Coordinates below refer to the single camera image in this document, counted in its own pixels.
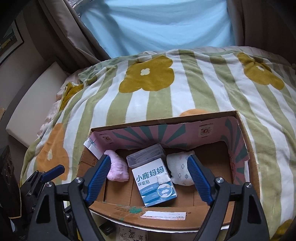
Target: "green paint stain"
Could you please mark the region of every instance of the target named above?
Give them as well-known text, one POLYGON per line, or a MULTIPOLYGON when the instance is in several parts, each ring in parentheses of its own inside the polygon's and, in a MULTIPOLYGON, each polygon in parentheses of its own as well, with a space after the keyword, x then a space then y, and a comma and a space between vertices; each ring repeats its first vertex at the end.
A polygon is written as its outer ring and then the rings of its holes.
POLYGON ((140 207, 131 207, 131 209, 129 210, 130 213, 139 213, 141 212, 143 209, 140 207))

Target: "open cardboard box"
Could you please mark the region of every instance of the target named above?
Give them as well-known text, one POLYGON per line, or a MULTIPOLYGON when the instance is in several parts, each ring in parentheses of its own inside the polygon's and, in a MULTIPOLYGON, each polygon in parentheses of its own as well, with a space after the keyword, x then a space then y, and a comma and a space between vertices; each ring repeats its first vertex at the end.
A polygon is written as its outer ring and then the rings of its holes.
MULTIPOLYGON (((127 155, 140 150, 134 148, 146 148, 155 143, 162 144, 166 154, 194 150, 201 163, 210 168, 216 177, 221 176, 229 183, 242 184, 245 182, 246 176, 246 179, 250 178, 258 196, 260 195, 255 156, 246 129, 237 111, 94 128, 84 144, 86 147, 81 156, 77 176, 83 176, 88 168, 94 166, 106 149, 116 150, 126 160, 127 155), (167 125, 166 130, 170 130, 167 136, 165 133, 161 133, 160 125, 167 125), (176 137, 175 133, 180 128, 187 129, 183 133, 179 131, 178 137, 176 137), (184 143, 184 138, 183 142, 180 143, 182 135, 186 135, 187 143, 184 143), (136 145, 131 146, 131 139, 137 140, 134 142, 136 145)), ((128 182, 120 183, 108 180, 105 182, 97 200, 90 206, 92 211, 108 219, 148 229, 178 232, 200 228, 209 207, 201 200, 194 185, 181 186, 175 184, 177 198, 160 203, 156 207, 146 208, 130 168, 128 172, 130 175, 128 182), (186 212, 186 218, 185 220, 173 221, 142 218, 141 216, 146 211, 186 212)), ((230 202, 224 224, 230 223, 233 207, 234 203, 230 202)))

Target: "white cloth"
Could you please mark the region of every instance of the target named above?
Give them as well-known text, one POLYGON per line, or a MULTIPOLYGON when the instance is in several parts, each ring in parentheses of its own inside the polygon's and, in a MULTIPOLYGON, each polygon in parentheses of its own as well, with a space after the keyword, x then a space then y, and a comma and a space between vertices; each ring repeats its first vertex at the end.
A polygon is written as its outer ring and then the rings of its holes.
POLYGON ((194 185, 194 182, 187 169, 187 159, 194 155, 194 151, 179 152, 167 155, 168 168, 171 171, 172 182, 183 186, 194 185))

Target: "white cushion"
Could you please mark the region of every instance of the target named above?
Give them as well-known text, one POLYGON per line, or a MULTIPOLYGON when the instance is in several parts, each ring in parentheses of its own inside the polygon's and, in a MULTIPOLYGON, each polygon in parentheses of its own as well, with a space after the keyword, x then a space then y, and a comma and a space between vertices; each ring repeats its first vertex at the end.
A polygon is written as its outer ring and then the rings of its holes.
POLYGON ((29 147, 37 139, 37 132, 56 102, 56 94, 66 78, 65 72, 54 62, 26 92, 11 116, 6 131, 29 147))

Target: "blue and white box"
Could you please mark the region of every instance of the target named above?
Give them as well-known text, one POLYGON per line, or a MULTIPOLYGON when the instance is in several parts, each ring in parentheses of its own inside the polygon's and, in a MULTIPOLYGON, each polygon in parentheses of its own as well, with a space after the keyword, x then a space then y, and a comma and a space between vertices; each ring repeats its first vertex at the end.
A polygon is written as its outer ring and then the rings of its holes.
POLYGON ((161 158, 132 169, 145 207, 177 197, 175 187, 161 158))

